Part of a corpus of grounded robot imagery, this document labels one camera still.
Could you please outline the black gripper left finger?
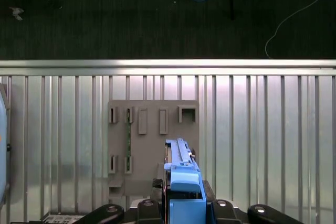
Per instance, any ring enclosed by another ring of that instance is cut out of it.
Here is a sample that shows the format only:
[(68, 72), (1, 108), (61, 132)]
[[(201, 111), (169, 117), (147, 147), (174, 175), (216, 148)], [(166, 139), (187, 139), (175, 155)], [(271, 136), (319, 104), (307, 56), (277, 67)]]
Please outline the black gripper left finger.
[(149, 199), (142, 199), (135, 207), (124, 210), (120, 205), (106, 204), (81, 217), (75, 223), (163, 223), (163, 180), (152, 181)]

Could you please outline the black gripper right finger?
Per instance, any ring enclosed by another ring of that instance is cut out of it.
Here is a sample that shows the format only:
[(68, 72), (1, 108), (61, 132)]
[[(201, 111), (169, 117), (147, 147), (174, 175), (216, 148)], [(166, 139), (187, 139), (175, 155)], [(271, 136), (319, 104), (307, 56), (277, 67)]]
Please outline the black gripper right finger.
[(217, 199), (208, 181), (203, 181), (206, 195), (206, 223), (302, 224), (270, 206), (256, 204), (246, 212), (228, 200)]

